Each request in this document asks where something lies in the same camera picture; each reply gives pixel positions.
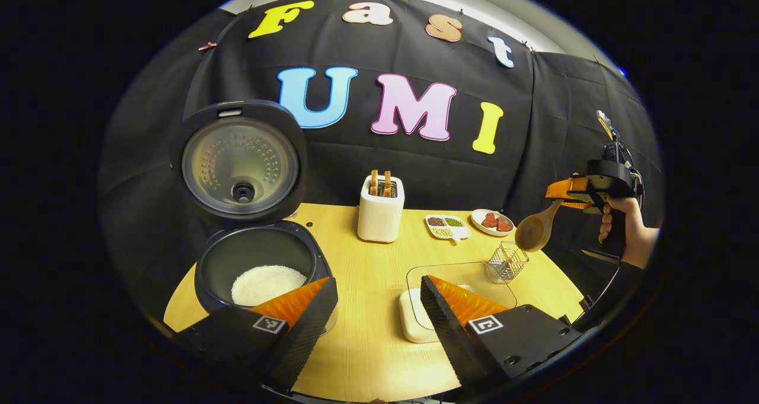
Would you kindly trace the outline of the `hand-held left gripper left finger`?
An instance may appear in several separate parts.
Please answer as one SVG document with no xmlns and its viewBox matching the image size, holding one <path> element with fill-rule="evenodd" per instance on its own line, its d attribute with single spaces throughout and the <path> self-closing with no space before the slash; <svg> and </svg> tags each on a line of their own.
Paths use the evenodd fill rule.
<svg viewBox="0 0 759 404">
<path fill-rule="evenodd" d="M 176 338 L 225 378 L 288 392 L 337 303 L 336 279 L 328 276 L 249 309 L 225 306 Z"/>
</svg>

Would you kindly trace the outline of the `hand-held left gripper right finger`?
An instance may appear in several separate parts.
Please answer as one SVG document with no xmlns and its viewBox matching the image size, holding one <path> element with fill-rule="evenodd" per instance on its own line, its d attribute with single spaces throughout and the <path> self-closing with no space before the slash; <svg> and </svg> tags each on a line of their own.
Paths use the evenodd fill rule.
<svg viewBox="0 0 759 404">
<path fill-rule="evenodd" d="M 420 299 L 467 394 L 520 380 L 582 336 L 534 305 L 507 308 L 434 275 L 421 277 Z"/>
</svg>

